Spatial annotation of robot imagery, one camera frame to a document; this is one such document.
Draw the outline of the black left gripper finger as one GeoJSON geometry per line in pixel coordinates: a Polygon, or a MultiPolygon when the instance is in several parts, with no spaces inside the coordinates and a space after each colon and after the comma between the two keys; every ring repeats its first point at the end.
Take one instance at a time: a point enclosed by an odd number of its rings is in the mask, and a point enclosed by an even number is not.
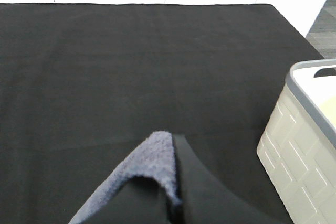
{"type": "Polygon", "coordinates": [[[280,223],[224,186],[196,156],[184,135],[173,135],[185,223],[280,223]]]}

